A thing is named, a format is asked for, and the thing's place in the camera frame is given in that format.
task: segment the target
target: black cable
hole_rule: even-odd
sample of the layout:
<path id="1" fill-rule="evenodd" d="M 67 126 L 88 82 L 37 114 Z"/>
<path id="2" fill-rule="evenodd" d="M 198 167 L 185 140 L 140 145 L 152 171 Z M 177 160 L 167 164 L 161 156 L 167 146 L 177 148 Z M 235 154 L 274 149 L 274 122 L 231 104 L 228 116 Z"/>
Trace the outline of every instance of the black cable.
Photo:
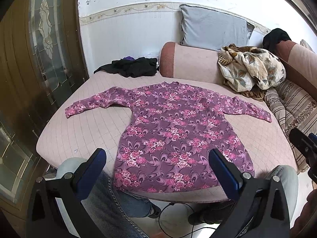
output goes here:
<path id="1" fill-rule="evenodd" d="M 167 206 L 165 206 L 165 208 L 162 209 L 162 212 L 161 212 L 160 216 L 158 217 L 158 223 L 159 223 L 158 225 L 160 226 L 160 228 L 161 228 L 161 230 L 163 231 L 163 233 L 166 234 L 166 235 L 167 235 L 168 237 L 170 237 L 170 238 L 175 238 L 175 237 L 172 237 L 172 236 L 168 235 L 168 234 L 163 230 L 163 228 L 161 227 L 160 219 L 161 219 L 161 215 L 162 215 L 163 211 L 164 211 L 166 208 L 168 208 L 169 206 L 174 206 L 175 204 L 184 204 L 184 205 L 187 205 L 187 206 L 189 206 L 189 207 L 191 208 L 191 210 L 193 211 L 193 213 L 195 212 L 194 209 L 193 209 L 190 205 L 188 205 L 188 204 L 186 204 L 186 203 L 172 203 L 172 202 L 171 202 L 170 204 L 168 204 Z M 191 234 L 191 238 L 192 238 L 194 232 L 197 232 L 197 231 L 199 231 L 199 230 L 201 230 L 201 229 L 205 229 L 205 228 L 209 228 L 209 229 L 214 229 L 214 230 L 216 230 L 216 228 L 206 226 L 206 227 L 202 227 L 202 228 L 199 228 L 199 229 L 197 229 L 197 230 L 194 231 L 194 227 L 195 227 L 195 226 L 193 226 L 193 228 L 191 229 L 191 232 L 190 232 L 190 233 L 185 234 L 184 236 L 178 237 L 178 238 L 184 238 L 185 236 L 187 236 L 187 235 L 189 235 L 189 234 Z"/>

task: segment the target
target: purple floral shirt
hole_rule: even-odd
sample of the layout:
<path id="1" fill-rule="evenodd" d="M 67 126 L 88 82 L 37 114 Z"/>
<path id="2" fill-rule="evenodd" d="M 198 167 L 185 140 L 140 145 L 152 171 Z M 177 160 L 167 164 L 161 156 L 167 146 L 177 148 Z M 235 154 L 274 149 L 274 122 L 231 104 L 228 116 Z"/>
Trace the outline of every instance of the purple floral shirt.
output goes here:
<path id="1" fill-rule="evenodd" d="M 178 82 L 136 89 L 112 87 L 66 108 L 66 117 L 111 104 L 129 107 L 132 121 L 121 136 L 115 186 L 128 191 L 178 192 L 219 185 L 208 163 L 218 148 L 241 172 L 254 176 L 251 158 L 225 114 L 272 122 L 270 113 L 217 92 Z"/>

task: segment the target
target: metal screw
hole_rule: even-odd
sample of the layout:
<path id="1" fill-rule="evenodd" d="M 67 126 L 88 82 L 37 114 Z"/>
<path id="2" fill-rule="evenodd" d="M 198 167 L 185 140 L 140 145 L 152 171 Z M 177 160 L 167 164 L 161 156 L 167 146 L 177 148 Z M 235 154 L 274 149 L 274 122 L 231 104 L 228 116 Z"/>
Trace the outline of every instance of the metal screw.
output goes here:
<path id="1" fill-rule="evenodd" d="M 43 180 L 43 177 L 40 176 L 40 177 L 37 177 L 37 179 L 35 180 L 36 182 L 41 182 Z"/>
<path id="2" fill-rule="evenodd" d="M 276 182 L 279 182 L 280 178 L 278 176 L 273 176 L 273 180 L 276 181 Z"/>
<path id="3" fill-rule="evenodd" d="M 251 174 L 249 174 L 249 173 L 247 173 L 247 172 L 245 172 L 245 173 L 243 173 L 243 175 L 242 175 L 245 179 L 250 179 L 251 178 Z"/>
<path id="4" fill-rule="evenodd" d="M 66 173 L 66 174 L 64 174 L 64 178 L 65 179 L 70 179 L 70 178 L 72 178 L 73 177 L 73 174 L 72 173 Z"/>

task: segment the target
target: white floor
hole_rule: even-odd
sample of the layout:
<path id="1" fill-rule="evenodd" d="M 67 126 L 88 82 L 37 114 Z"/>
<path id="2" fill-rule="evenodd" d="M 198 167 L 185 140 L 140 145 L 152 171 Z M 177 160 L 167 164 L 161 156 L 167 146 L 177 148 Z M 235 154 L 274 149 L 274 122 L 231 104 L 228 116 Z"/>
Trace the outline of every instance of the white floor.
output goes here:
<path id="1" fill-rule="evenodd" d="M 298 175 L 299 179 L 299 189 L 298 189 L 298 198 L 297 205 L 294 212 L 294 217 L 291 221 L 291 227 L 294 225 L 294 222 L 297 217 L 301 214 L 302 208 L 306 203 L 306 198 L 308 194 L 313 190 L 312 180 L 308 177 L 307 171 L 305 173 L 300 173 Z M 151 200 L 154 204 L 163 209 L 168 202 L 154 201 Z M 202 204 L 190 204 L 195 211 L 199 210 L 203 205 Z M 175 238 L 181 237 L 187 233 L 191 232 L 192 226 L 188 223 L 187 218 L 192 213 L 192 210 L 183 204 L 175 204 L 174 206 L 169 206 L 161 216 L 161 226 L 164 231 Z M 155 237 L 156 234 L 161 233 L 161 229 L 158 224 L 158 219 L 151 219 L 148 217 L 145 218 L 131 218 L 131 220 L 140 227 L 150 238 Z M 206 225 L 201 224 L 195 226 L 194 230 L 199 228 L 209 226 L 217 228 L 218 225 Z M 202 229 L 193 234 L 193 238 L 209 238 L 214 230 L 212 229 Z M 162 234 L 158 238 L 168 238 L 167 235 Z"/>

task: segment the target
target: floral wallpaper border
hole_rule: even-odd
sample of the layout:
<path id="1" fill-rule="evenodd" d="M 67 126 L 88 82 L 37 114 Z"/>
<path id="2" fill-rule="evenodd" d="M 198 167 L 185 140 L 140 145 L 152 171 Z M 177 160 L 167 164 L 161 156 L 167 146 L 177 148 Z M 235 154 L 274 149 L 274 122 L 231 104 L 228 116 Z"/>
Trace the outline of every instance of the floral wallpaper border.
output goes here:
<path id="1" fill-rule="evenodd" d="M 97 12 L 95 14 L 86 16 L 86 17 L 80 17 L 80 25 L 87 25 L 99 20 L 104 20 L 107 18 L 111 18 L 111 17 L 115 17 L 115 16 L 121 16 L 121 15 L 126 15 L 126 14 L 133 14 L 133 13 L 140 13 L 140 12 L 156 12 L 156 11 L 162 11 L 162 12 L 179 12 L 180 13 L 180 9 L 179 6 L 181 4 L 184 3 L 180 3 L 180 2 L 161 2 L 161 3 L 157 3 L 157 2 L 150 2 L 150 3 L 138 3 L 138 4 L 131 4 L 131 5 L 125 5 L 125 6 L 121 6 L 121 7 L 115 7 L 115 8 L 111 8 L 102 12 Z M 221 10 L 221 9 L 217 9 L 214 7 L 208 7 L 208 6 L 202 6 L 199 4 L 191 4 L 191 3 L 186 3 L 188 5 L 193 5 L 193 6 L 201 6 L 204 8 L 208 8 L 208 9 L 213 9 L 215 11 L 219 11 L 219 12 L 224 12 L 242 19 L 245 19 L 247 22 L 253 24 L 255 26 L 255 30 L 261 34 L 266 35 L 267 33 L 269 33 L 271 30 L 268 29 L 267 27 L 264 27 L 263 25 L 250 20 L 248 18 L 242 17 L 240 15 L 237 15 L 235 13 L 229 12 L 229 11 L 225 11 L 225 10 Z"/>

